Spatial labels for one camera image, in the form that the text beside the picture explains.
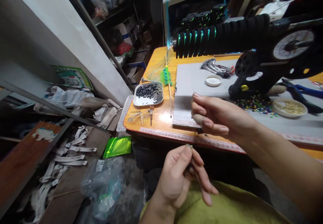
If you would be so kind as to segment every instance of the hand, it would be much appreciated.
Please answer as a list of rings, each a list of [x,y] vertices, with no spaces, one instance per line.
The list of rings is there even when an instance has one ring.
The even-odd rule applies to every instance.
[[[203,132],[222,136],[235,143],[252,139],[260,125],[240,107],[219,98],[194,93],[191,106],[192,116],[197,113],[207,117],[202,121]]]
[[[200,182],[202,198],[206,205],[212,206],[210,193],[218,194],[217,189],[210,183],[203,167],[204,163],[197,151],[189,146],[181,146],[171,150],[165,159],[164,167],[152,197],[159,206],[181,207],[193,179]]]

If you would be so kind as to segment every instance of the green feather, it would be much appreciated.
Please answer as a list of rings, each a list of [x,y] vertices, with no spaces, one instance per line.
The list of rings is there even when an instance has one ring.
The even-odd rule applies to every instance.
[[[170,73],[168,71],[168,67],[165,67],[160,73],[160,81],[163,85],[168,85],[168,83],[173,86]]]

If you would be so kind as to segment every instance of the left hand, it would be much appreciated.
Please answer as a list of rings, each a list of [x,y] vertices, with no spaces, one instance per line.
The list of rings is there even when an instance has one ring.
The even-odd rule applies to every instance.
[[[190,163],[192,163],[192,166],[189,171],[186,171]],[[152,199],[160,205],[172,207],[176,210],[184,203],[191,181],[197,179],[201,185],[202,198],[205,204],[212,206],[210,194],[218,194],[219,192],[209,181],[203,165],[199,153],[189,146],[181,146],[171,150],[166,156]]]

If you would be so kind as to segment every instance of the green cloth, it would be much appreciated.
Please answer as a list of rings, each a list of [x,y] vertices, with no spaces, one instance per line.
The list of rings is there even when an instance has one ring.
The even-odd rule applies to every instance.
[[[103,158],[131,153],[131,137],[110,138],[104,150]]]
[[[212,184],[220,193],[211,195],[213,206],[208,207],[204,203],[199,184],[193,182],[186,201],[176,212],[174,223],[291,223],[272,206],[250,192],[218,181]]]

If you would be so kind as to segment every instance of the wooden desk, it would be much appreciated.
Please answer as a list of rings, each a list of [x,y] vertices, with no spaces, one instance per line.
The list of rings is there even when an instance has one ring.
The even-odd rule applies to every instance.
[[[159,73],[163,69],[161,61],[165,60],[165,54],[166,47],[159,47],[155,49],[147,66],[147,69],[144,73],[144,78],[148,78],[151,80],[159,80]],[[176,82],[176,71],[178,64],[200,63],[210,58],[212,58],[212,56],[176,59],[175,53],[172,53],[168,67],[172,77],[172,81]],[[232,60],[238,58],[239,56],[216,57],[217,61]],[[323,73],[311,77],[310,80],[323,82]],[[171,87],[171,90],[174,106],[175,88]],[[147,109],[149,109],[149,107],[141,107],[142,111],[145,111]],[[133,103],[131,103],[123,122],[129,134],[136,134],[139,136],[146,136],[155,139],[164,139],[168,141],[180,142],[183,144],[189,142],[191,144],[195,143],[206,147],[244,153],[244,151],[235,143],[232,143],[229,140],[224,139],[222,137],[209,135],[209,137],[207,138],[201,134],[199,135],[198,139],[195,139],[195,133],[193,131],[185,130],[184,128],[173,128],[173,119],[170,118],[170,98],[168,93],[168,87],[164,87],[163,102],[157,105],[153,111],[152,126],[150,126],[150,119],[146,119],[144,124],[140,124],[140,120],[138,118],[133,120],[132,122],[129,122],[128,118],[130,117],[130,115],[134,114],[134,112],[138,112],[138,109],[136,109]],[[323,149],[313,148],[300,144],[297,145],[312,157],[317,159],[323,159]]]

